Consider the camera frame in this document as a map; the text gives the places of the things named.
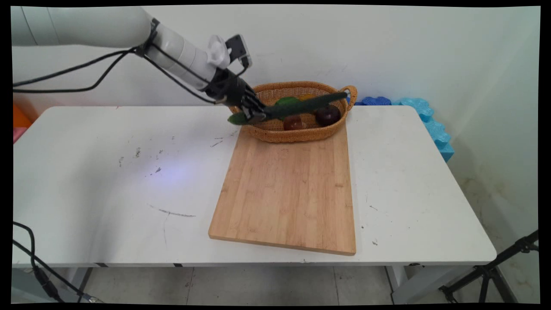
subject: yellow fruit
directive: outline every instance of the yellow fruit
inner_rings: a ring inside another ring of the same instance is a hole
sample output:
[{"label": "yellow fruit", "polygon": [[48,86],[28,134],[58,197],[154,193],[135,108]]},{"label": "yellow fruit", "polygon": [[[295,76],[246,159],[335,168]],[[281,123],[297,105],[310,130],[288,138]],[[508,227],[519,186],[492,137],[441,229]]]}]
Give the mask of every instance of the yellow fruit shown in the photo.
[{"label": "yellow fruit", "polygon": [[315,98],[315,97],[317,97],[317,96],[312,95],[312,94],[305,94],[305,95],[300,96],[299,100],[304,101],[304,100],[312,99],[312,98]]}]

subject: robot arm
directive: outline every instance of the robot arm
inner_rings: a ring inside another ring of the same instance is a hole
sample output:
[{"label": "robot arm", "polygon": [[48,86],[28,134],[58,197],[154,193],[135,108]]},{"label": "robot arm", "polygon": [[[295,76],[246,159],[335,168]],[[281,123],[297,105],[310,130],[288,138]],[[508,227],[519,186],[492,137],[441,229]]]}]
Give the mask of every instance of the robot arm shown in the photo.
[{"label": "robot arm", "polygon": [[249,122],[266,117],[264,105],[252,88],[227,69],[235,59],[244,67],[252,65],[241,35],[226,42],[212,36],[208,50],[203,51],[158,23],[141,7],[11,7],[11,20],[12,45],[143,46],[144,54],[161,68],[217,102],[238,106]]}]

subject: black cable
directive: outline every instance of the black cable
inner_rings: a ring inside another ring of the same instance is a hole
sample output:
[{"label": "black cable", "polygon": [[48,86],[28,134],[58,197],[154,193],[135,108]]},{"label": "black cable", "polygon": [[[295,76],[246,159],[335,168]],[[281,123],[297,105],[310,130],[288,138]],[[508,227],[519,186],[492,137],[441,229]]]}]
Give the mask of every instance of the black cable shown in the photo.
[{"label": "black cable", "polygon": [[161,68],[159,65],[157,65],[153,60],[147,58],[147,57],[144,57],[147,61],[149,61],[149,63],[151,63],[153,66],[155,66],[155,68],[159,69],[162,73],[164,73],[164,75],[168,76],[171,80],[173,80],[176,84],[178,84],[180,87],[182,87],[183,89],[187,90],[190,94],[194,95],[195,97],[201,99],[202,101],[206,102],[206,103],[212,103],[212,104],[216,104],[216,101],[212,101],[212,100],[208,100],[208,99],[205,99],[201,96],[199,96],[198,94],[194,93],[193,91],[191,91],[189,88],[187,88],[185,85],[183,85],[182,83],[180,83],[178,80],[176,80],[176,78],[174,78],[172,75],[170,75],[168,72],[166,72],[163,68]]},{"label": "black cable", "polygon": [[133,48],[131,48],[129,50],[126,50],[126,51],[122,51],[121,55],[119,57],[117,57],[117,59],[115,59],[113,61],[113,63],[111,63],[109,65],[107,70],[105,70],[105,72],[101,75],[101,77],[92,86],[85,87],[85,88],[76,88],[76,89],[13,89],[13,92],[14,93],[34,93],[34,94],[36,94],[36,93],[77,93],[77,92],[85,92],[87,90],[94,89],[101,83],[101,81],[103,81],[103,79],[107,76],[107,74],[111,71],[111,69],[113,69],[113,67],[121,59],[123,59],[129,53],[132,53],[132,54],[135,53],[135,50],[136,50],[136,47],[133,47]]},{"label": "black cable", "polygon": [[24,230],[26,230],[28,233],[29,233],[29,236],[31,238],[31,266],[33,266],[33,268],[36,268],[36,263],[35,263],[35,242],[34,242],[34,234],[33,234],[33,231],[28,227],[28,226],[25,226],[21,223],[18,223],[18,222],[15,222],[13,221],[13,225],[15,226],[19,226],[21,228],[23,228]]},{"label": "black cable", "polygon": [[160,47],[157,46],[157,44],[154,44],[154,43],[151,43],[151,46],[156,48],[159,52],[161,52],[161,54],[165,55],[166,57],[168,57],[168,59],[176,62],[180,67],[184,68],[185,70],[187,70],[189,73],[191,73],[193,76],[195,76],[196,78],[202,80],[203,82],[207,83],[207,84],[210,84],[210,81],[206,80],[205,78],[201,77],[200,75],[196,74],[195,72],[193,72],[191,69],[189,69],[188,67],[184,66],[181,62],[179,62],[177,59],[175,59],[174,57],[170,56],[167,52],[163,51]]},{"label": "black cable", "polygon": [[52,281],[50,281],[50,278],[46,275],[44,270],[38,268],[38,266],[33,266],[33,273],[42,289],[50,298],[53,298],[57,302],[64,302],[63,299],[61,299],[60,294],[57,292],[56,286],[52,283]]},{"label": "black cable", "polygon": [[[211,84],[211,83],[214,83],[214,84],[219,84],[219,83],[223,83],[223,82],[227,82],[229,79],[231,79],[232,77],[228,77],[227,79],[225,80],[222,80],[222,81],[218,81],[218,82],[209,82],[208,80],[202,78],[201,76],[199,76],[197,73],[193,72],[193,70],[189,69],[188,67],[184,66],[181,62],[179,62],[178,60],[174,59],[172,56],[170,56],[169,54],[167,54],[165,51],[163,51],[159,46],[157,46],[156,44],[152,44],[153,47],[155,47],[159,52],[161,52],[161,54],[165,55],[166,57],[168,57],[170,60],[176,62],[180,67],[184,68],[185,70],[187,70],[189,73],[191,73],[192,75],[194,75],[195,77],[197,77],[198,79],[200,79],[201,81],[204,81],[205,83],[207,84]],[[76,92],[85,92],[87,90],[92,90],[94,88],[96,88],[100,83],[101,81],[103,81],[103,79],[107,76],[107,74],[111,71],[111,69],[113,69],[113,67],[121,60],[123,59],[126,55],[128,54],[135,54],[136,53],[136,48],[137,47],[133,47],[129,50],[124,50],[124,51],[116,51],[116,52],[113,52],[113,53],[110,53],[110,54],[107,54],[107,55],[104,55],[104,56],[101,56],[99,58],[96,58],[92,61],[89,61],[87,63],[84,63],[82,65],[79,65],[79,66],[74,66],[74,67],[71,67],[71,68],[68,68],[68,69],[65,69],[65,70],[61,70],[61,71],[58,71],[56,73],[52,73],[52,74],[49,74],[49,75],[46,75],[46,76],[43,76],[43,77],[39,77],[39,78],[34,78],[34,79],[30,79],[30,80],[27,80],[27,81],[22,81],[22,82],[18,82],[18,83],[13,83],[13,87],[17,87],[17,86],[21,86],[21,85],[27,85],[27,84],[32,84],[32,83],[36,83],[36,82],[39,82],[39,81],[44,81],[46,79],[50,79],[50,78],[53,78],[53,77],[57,77],[57,76],[60,76],[62,74],[65,74],[65,73],[68,73],[68,72],[72,72],[72,71],[75,71],[77,69],[81,69],[81,68],[84,68],[84,67],[87,67],[87,66],[90,66],[94,63],[97,63],[101,60],[104,60],[106,58],[109,58],[109,57],[112,57],[112,56],[115,56],[115,55],[119,55],[120,56],[115,59],[113,61],[113,63],[111,63],[109,65],[109,67],[107,68],[107,70],[101,75],[101,77],[92,85],[92,86],[89,86],[89,87],[85,87],[85,88],[77,88],[77,89],[13,89],[13,92],[14,93],[76,93]],[[205,99],[203,98],[202,96],[196,94],[195,92],[193,92],[191,89],[187,88],[185,85],[183,85],[182,83],[180,83],[178,80],[176,80],[172,75],[170,75],[168,72],[166,72],[166,70],[164,70],[163,68],[161,68],[159,65],[157,65],[154,61],[152,61],[151,59],[149,59],[148,57],[144,57],[149,63],[151,63],[153,66],[155,66],[155,68],[157,68],[158,70],[160,70],[164,75],[168,76],[171,80],[173,80],[176,84],[178,84],[180,87],[182,87],[183,89],[185,89],[186,91],[188,91],[190,94],[192,94],[193,96],[195,96],[196,98],[206,102],[206,103],[211,103],[211,104],[216,104],[216,101],[213,101],[213,100],[208,100],[208,99]],[[241,72],[239,72],[238,74],[236,74],[233,78],[237,78],[239,77],[240,75],[242,75],[243,73],[245,73],[245,71],[247,71],[247,67],[243,68],[243,70]]]},{"label": "black cable", "polygon": [[[16,247],[20,248],[23,252],[27,253],[27,255],[32,257],[33,254],[31,253],[31,251],[29,251],[26,247],[22,246],[19,242],[12,239],[12,243]],[[54,269],[50,268],[50,266],[44,263],[38,256],[34,255],[34,259],[36,259],[36,261],[38,261],[38,263],[42,265],[46,270],[48,270],[52,275],[55,275],[58,279],[60,279],[63,283],[65,283],[67,287],[70,287],[73,291],[75,291],[78,296],[84,295],[84,292],[79,290],[76,286],[74,286],[71,282],[67,281],[64,277],[60,276],[57,272],[55,272]]]},{"label": "black cable", "polygon": [[88,66],[93,65],[93,64],[95,64],[99,61],[102,61],[102,60],[106,59],[106,58],[112,57],[114,55],[122,54],[124,52],[125,51],[116,51],[116,52],[113,52],[113,53],[110,53],[110,54],[107,54],[107,55],[103,55],[103,56],[101,56],[99,58],[96,58],[92,61],[89,61],[87,63],[83,63],[82,65],[74,66],[74,67],[71,67],[71,68],[68,68],[68,69],[65,69],[65,70],[58,71],[56,73],[48,74],[48,75],[43,76],[43,77],[33,78],[33,79],[29,79],[27,81],[21,81],[21,82],[13,83],[13,87],[32,84],[32,83],[36,83],[36,82],[39,82],[39,81],[44,81],[46,79],[50,79],[50,78],[53,78],[53,77],[57,77],[57,76],[60,76],[62,74],[65,74],[65,73],[69,73],[69,72],[72,72],[72,71],[75,71],[75,70],[78,70],[78,69],[82,69],[84,67],[88,67]]}]

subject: blue foam block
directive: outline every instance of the blue foam block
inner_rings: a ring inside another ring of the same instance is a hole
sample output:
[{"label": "blue foam block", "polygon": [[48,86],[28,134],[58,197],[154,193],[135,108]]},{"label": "blue foam block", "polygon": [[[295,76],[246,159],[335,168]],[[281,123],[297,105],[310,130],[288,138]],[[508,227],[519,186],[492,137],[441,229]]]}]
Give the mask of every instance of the blue foam block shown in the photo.
[{"label": "blue foam block", "polygon": [[429,107],[429,103],[421,98],[402,98],[393,105],[409,105],[413,107],[423,122],[433,119],[434,110]]},{"label": "blue foam block", "polygon": [[446,145],[448,145],[451,136],[444,131],[446,127],[442,123],[435,121],[431,117],[430,121],[424,124],[438,149],[443,149]]},{"label": "blue foam block", "polygon": [[445,162],[449,161],[450,158],[455,153],[455,151],[453,150],[453,148],[451,147],[451,145],[449,143],[447,143],[446,146],[441,148],[439,151],[440,151],[440,154],[442,155],[442,157],[444,158]]},{"label": "blue foam block", "polygon": [[362,101],[357,102],[356,105],[391,105],[391,102],[385,97],[365,97]]}]

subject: floor tile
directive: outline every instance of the floor tile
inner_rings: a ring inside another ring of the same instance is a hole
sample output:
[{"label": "floor tile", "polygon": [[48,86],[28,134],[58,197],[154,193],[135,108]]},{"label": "floor tile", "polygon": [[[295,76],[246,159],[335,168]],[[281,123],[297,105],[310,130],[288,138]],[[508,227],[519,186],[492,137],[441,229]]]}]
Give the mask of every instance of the floor tile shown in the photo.
[{"label": "floor tile", "polygon": [[94,268],[84,291],[106,303],[186,304],[192,268]]},{"label": "floor tile", "polygon": [[335,267],[335,276],[341,306],[392,304],[384,267]]},{"label": "floor tile", "polygon": [[412,304],[448,303],[446,297],[440,291],[432,291]]},{"label": "floor tile", "polygon": [[332,267],[195,268],[187,304],[337,305]]}]

